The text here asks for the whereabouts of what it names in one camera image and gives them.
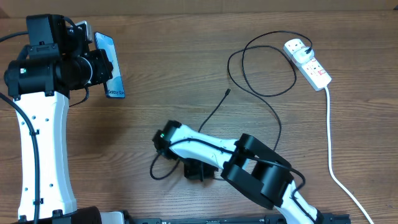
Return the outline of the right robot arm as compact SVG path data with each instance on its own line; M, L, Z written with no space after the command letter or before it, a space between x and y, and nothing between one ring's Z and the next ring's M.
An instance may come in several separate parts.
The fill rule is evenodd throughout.
M193 159L221 170L221 177L252 202L276 208L287 223L322 223L322 213L306 202L294 177L304 179L282 156L249 134L221 139L170 120L153 139L167 159Z

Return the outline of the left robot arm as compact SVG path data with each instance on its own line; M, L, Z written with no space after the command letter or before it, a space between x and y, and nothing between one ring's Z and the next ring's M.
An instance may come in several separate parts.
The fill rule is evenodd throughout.
M21 137L19 223L103 223L97 207L78 208L68 169L70 92L106 84L114 66L86 21L59 14L26 19L29 43L4 73L2 99L17 115Z

